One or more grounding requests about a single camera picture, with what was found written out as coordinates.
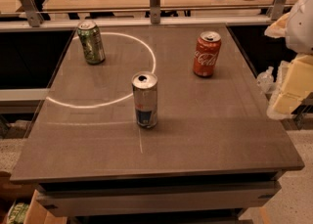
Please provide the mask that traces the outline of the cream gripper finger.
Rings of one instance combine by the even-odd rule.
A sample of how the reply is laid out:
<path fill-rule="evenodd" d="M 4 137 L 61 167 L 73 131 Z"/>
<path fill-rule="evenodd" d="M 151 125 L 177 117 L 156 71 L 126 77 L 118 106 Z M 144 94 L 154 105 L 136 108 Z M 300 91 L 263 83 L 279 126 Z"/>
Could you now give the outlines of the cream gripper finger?
<path fill-rule="evenodd" d="M 297 54 L 290 62 L 282 61 L 276 88 L 270 98 L 267 116 L 271 119 L 290 118 L 313 92 L 313 56 Z"/>
<path fill-rule="evenodd" d="M 287 21 L 290 14 L 285 13 L 275 22 L 270 24 L 264 31 L 264 34 L 271 38 L 282 38 L 286 36 Z"/>

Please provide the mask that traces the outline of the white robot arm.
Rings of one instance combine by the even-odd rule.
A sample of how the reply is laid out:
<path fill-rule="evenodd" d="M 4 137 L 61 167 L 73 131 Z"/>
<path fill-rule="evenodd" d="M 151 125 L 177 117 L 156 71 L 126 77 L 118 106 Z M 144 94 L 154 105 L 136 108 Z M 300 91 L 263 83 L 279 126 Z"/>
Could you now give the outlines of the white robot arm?
<path fill-rule="evenodd" d="M 313 92 L 313 0 L 298 0 L 265 35 L 284 37 L 287 48 L 296 52 L 289 64 L 279 67 L 267 110 L 271 119 L 289 118 Z"/>

